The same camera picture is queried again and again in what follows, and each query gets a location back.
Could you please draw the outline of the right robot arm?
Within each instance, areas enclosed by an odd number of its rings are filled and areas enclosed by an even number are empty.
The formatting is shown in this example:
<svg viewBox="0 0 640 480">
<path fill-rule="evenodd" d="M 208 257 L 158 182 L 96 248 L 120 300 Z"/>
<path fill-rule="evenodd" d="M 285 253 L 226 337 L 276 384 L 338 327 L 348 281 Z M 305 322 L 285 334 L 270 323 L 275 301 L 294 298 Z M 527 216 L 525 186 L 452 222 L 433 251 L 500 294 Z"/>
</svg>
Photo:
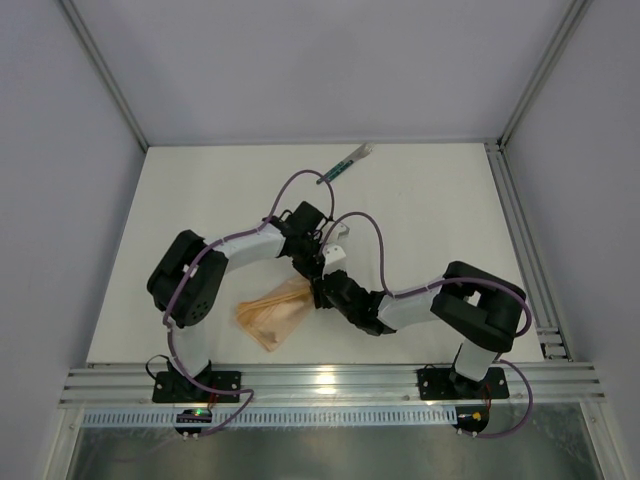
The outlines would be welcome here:
<svg viewBox="0 0 640 480">
<path fill-rule="evenodd" d="M 393 334 L 419 323 L 441 320 L 464 337 L 447 374 L 458 397 L 486 389 L 492 363 L 528 332 L 533 315 L 526 293 L 516 285 L 467 263 L 450 263 L 442 277 L 403 292 L 368 291 L 342 269 L 311 281 L 318 308 L 334 308 L 359 330 Z"/>
</svg>

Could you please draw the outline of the green handled knife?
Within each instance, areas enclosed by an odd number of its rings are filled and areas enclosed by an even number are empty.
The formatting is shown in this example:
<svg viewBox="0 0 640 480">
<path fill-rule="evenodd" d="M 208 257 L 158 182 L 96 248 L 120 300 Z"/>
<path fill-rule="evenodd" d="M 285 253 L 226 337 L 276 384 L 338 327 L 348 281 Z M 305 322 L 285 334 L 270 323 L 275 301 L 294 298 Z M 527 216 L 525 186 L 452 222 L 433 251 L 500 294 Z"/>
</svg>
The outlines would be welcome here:
<svg viewBox="0 0 640 480">
<path fill-rule="evenodd" d="M 368 155 L 366 150 L 360 150 L 352 152 L 350 155 L 345 157 L 343 160 L 334 165 L 327 173 L 322 175 L 317 181 L 316 184 L 320 185 L 322 183 L 331 183 L 335 180 L 339 175 L 344 173 L 348 168 L 350 168 L 354 163 L 363 159 Z"/>
</svg>

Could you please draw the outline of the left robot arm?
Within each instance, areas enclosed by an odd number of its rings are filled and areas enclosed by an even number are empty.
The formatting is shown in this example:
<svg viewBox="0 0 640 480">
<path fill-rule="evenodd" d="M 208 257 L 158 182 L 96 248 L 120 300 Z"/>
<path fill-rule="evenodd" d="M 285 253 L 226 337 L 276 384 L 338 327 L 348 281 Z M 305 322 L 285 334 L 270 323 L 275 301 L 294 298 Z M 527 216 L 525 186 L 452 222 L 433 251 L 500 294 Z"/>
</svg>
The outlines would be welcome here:
<svg viewBox="0 0 640 480">
<path fill-rule="evenodd" d="M 328 220 L 302 202 L 294 211 L 269 216 L 256 227 L 211 244 L 191 230 L 175 238 L 147 282 L 168 330 L 166 390 L 196 400 L 207 395 L 236 399 L 237 383 L 217 383 L 203 333 L 203 321 L 214 306 L 224 276 L 263 260 L 291 259 L 296 277 L 236 308 L 236 320 L 245 332 L 264 349 L 277 349 L 313 306 L 312 282 L 320 269 L 316 259 Z"/>
</svg>

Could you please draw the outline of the peach satin napkin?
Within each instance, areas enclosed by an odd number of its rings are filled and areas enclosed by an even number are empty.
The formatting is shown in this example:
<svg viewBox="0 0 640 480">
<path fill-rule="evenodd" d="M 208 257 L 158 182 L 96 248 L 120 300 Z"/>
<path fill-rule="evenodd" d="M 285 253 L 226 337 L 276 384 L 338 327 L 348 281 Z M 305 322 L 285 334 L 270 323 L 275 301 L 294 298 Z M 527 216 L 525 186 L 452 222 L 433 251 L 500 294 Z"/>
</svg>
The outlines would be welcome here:
<svg viewBox="0 0 640 480">
<path fill-rule="evenodd" d="M 235 320 L 264 350 L 274 352 L 313 309 L 310 282 L 296 276 L 257 300 L 239 303 Z"/>
</svg>

